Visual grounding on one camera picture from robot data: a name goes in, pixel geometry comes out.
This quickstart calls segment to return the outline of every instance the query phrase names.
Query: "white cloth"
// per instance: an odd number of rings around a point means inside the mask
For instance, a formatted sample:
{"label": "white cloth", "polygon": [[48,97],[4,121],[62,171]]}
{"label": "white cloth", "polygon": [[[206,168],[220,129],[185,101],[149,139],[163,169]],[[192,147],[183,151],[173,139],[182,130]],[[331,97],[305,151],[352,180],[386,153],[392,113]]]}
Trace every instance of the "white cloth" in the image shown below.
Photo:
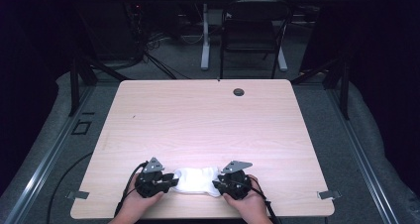
{"label": "white cloth", "polygon": [[211,196],[220,196],[220,192],[213,185],[218,180],[219,169],[210,168],[178,168],[174,171],[174,178],[179,178],[178,185],[173,190],[184,193],[208,193]]}

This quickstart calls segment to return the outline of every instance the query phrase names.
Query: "wire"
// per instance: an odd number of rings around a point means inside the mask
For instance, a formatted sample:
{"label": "wire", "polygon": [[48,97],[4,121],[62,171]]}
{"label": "wire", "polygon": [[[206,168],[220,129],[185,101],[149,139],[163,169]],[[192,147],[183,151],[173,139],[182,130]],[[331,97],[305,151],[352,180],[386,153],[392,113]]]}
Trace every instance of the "wire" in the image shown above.
{"label": "wire", "polygon": [[169,76],[171,79],[176,79],[176,76],[171,72],[171,70],[179,75],[181,75],[184,78],[188,78],[191,79],[190,77],[182,74],[181,72],[177,71],[176,69],[170,67],[169,65],[159,61],[157,58],[155,58],[154,56],[150,55],[149,53],[145,53],[145,56],[152,62],[155,64],[155,66],[157,68],[159,68],[161,71],[163,71],[167,76]]}
{"label": "wire", "polygon": [[[187,39],[185,39],[185,38],[189,38],[189,37],[199,37],[199,38],[198,38],[197,40],[195,40],[194,42],[189,42]],[[197,35],[197,36],[181,36],[182,40],[183,40],[185,43],[190,44],[190,45],[193,45],[193,44],[199,43],[199,42],[201,41],[201,39],[203,39],[203,37],[204,37],[204,35],[203,35],[203,34],[201,34],[201,35]]]}
{"label": "wire", "polygon": [[260,187],[260,184],[257,182],[257,180],[256,180],[256,179],[254,179],[254,178],[252,178],[252,177],[250,177],[250,179],[252,179],[253,181],[255,181],[255,182],[257,183],[257,185],[259,186],[259,189],[260,189],[260,190],[257,190],[256,188],[253,188],[253,187],[251,187],[251,186],[249,186],[249,185],[246,185],[246,184],[244,184],[244,183],[241,183],[241,182],[237,182],[237,181],[233,181],[233,180],[230,180],[230,182],[232,182],[232,183],[234,183],[234,184],[239,184],[239,185],[245,186],[245,187],[247,187],[247,188],[251,189],[252,191],[256,192],[257,194],[259,194],[259,195],[262,197],[263,202],[265,203],[265,206],[266,206],[266,208],[268,209],[269,215],[271,216],[271,219],[272,219],[272,221],[274,222],[274,224],[281,224],[280,219],[279,219],[279,218],[275,215],[274,211],[273,211],[273,210],[272,210],[272,208],[271,208],[271,202],[270,202],[270,201],[268,201],[268,199],[267,199],[267,198],[265,197],[265,195],[263,194],[263,190],[262,190],[262,188]]}
{"label": "wire", "polygon": [[134,186],[134,188],[131,189],[129,192],[127,192],[127,194],[125,194],[121,200],[124,201],[130,195],[130,193],[132,193],[134,190],[136,190],[140,186],[141,184]]}
{"label": "wire", "polygon": [[67,176],[67,174],[77,165],[79,164],[81,161],[83,161],[84,159],[86,159],[89,156],[92,156],[93,152],[88,153],[86,155],[84,155],[82,158],[80,158],[79,160],[77,160],[77,162],[75,162],[70,168],[68,168],[65,173],[61,176],[61,178],[58,181],[58,184],[56,185],[55,189],[52,192],[52,197],[50,199],[50,203],[49,203],[49,208],[48,208],[48,213],[47,213],[47,224],[50,223],[50,219],[51,219],[51,212],[52,212],[52,207],[53,207],[53,198],[55,197],[56,191],[59,188],[59,185],[61,184],[61,182],[64,180],[64,178]]}
{"label": "wire", "polygon": [[201,17],[201,11],[198,9],[197,4],[194,4],[195,10],[197,11],[198,17],[200,17],[201,22],[203,22],[203,17]]}
{"label": "wire", "polygon": [[135,186],[132,190],[129,191],[130,183],[132,182],[133,176],[136,174],[136,172],[137,172],[137,170],[139,170],[139,168],[144,168],[145,166],[148,165],[148,163],[149,162],[141,163],[133,170],[132,174],[130,175],[129,180],[127,181],[126,188],[124,188],[123,196],[121,197],[120,202],[117,204],[117,208],[115,209],[114,216],[117,216],[118,212],[120,212],[120,209],[123,206],[123,203],[124,203],[124,200],[126,199],[126,197],[128,195],[130,195],[130,193],[132,193],[137,188],[137,186]]}

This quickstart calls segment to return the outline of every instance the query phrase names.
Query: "metal bracket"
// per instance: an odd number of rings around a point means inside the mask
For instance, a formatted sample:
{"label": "metal bracket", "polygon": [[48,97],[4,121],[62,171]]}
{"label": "metal bracket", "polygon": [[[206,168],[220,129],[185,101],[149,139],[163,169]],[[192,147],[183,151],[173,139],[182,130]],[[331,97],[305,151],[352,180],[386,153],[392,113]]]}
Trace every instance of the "metal bracket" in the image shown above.
{"label": "metal bracket", "polygon": [[318,197],[321,198],[322,200],[324,199],[337,199],[339,197],[342,197],[342,194],[339,191],[323,191],[323,192],[318,192]]}
{"label": "metal bracket", "polygon": [[227,166],[225,166],[223,168],[222,173],[236,172],[236,171],[242,170],[244,168],[251,167],[252,165],[253,165],[252,163],[232,161]]}
{"label": "metal bracket", "polygon": [[146,167],[143,169],[144,173],[156,172],[164,170],[164,166],[156,158],[152,158]]}
{"label": "metal bracket", "polygon": [[69,191],[65,196],[68,199],[75,200],[76,198],[86,199],[89,196],[88,192],[84,191]]}

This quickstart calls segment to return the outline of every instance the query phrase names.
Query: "wooden table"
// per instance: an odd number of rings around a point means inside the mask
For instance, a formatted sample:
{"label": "wooden table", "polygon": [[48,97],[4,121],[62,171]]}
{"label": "wooden table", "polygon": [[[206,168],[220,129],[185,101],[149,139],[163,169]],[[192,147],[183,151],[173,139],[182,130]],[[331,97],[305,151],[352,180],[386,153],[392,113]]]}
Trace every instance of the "wooden table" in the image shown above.
{"label": "wooden table", "polygon": [[[233,91],[241,88],[243,96]],[[177,168],[249,162],[277,216],[328,216],[327,185],[287,80],[138,80],[121,83],[73,218],[112,218],[133,169],[151,157]],[[173,191],[145,218],[239,217],[223,197]]]}

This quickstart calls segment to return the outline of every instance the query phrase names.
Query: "human hand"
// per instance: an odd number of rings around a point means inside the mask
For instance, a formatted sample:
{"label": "human hand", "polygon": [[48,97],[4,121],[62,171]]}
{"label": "human hand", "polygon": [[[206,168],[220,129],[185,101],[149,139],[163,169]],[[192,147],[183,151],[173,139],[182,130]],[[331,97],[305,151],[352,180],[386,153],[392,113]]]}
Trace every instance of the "human hand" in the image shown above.
{"label": "human hand", "polygon": [[[257,178],[251,174],[248,174],[251,178],[251,186],[258,191],[261,191],[257,184]],[[235,200],[229,194],[223,193],[223,197],[229,205],[236,208],[241,217],[248,224],[266,224],[271,223],[266,215],[266,206],[263,198],[253,190],[248,192],[248,195],[242,200]]]}
{"label": "human hand", "polygon": [[[136,178],[139,174],[136,173],[130,183],[129,191],[135,189]],[[136,223],[145,212],[163,197],[163,192],[157,193],[153,197],[143,198],[135,190],[124,199],[123,206],[118,212],[117,216],[110,222],[110,224],[133,224]]]}

